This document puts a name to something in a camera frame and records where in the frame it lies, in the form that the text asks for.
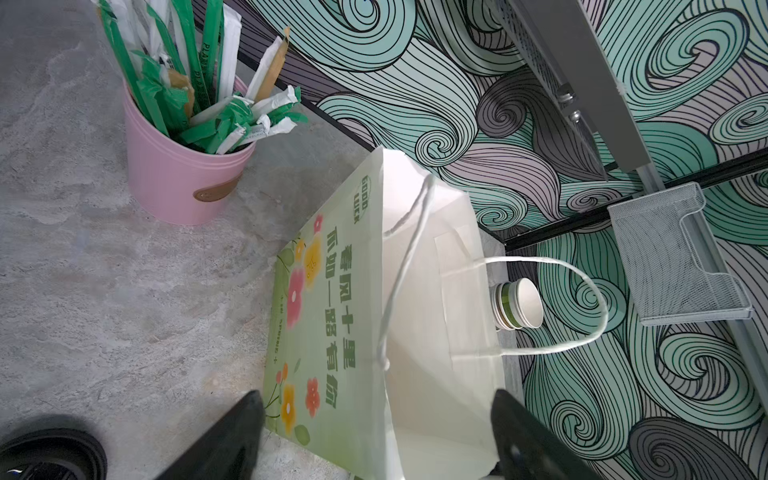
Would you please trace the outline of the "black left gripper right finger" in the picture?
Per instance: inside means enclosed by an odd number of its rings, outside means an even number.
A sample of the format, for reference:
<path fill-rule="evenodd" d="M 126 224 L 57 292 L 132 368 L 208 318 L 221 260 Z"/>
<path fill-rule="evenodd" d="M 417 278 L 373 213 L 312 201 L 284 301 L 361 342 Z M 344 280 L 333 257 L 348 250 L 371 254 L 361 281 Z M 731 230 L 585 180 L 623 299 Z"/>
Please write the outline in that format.
<path fill-rule="evenodd" d="M 490 419 L 499 457 L 491 479 L 599 479 L 508 391 L 495 392 Z"/>

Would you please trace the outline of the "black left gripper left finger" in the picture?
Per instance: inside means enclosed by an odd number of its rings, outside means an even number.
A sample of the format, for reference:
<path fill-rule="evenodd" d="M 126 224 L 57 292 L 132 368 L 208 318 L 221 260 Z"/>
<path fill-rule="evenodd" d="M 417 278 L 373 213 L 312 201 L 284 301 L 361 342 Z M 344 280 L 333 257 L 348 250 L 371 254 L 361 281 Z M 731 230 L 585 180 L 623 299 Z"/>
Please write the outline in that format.
<path fill-rule="evenodd" d="M 260 392 L 252 390 L 158 479 L 250 479 L 256 468 L 264 423 Z"/>

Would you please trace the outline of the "white paper takeout bag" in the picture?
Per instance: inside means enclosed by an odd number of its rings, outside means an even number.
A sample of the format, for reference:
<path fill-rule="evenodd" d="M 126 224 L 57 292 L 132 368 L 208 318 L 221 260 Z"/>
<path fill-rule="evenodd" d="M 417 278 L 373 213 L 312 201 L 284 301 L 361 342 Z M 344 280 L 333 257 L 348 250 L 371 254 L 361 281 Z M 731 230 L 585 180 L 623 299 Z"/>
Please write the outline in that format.
<path fill-rule="evenodd" d="M 481 479 L 504 389 L 469 196 L 378 148 L 278 254 L 267 427 L 361 479 Z"/>

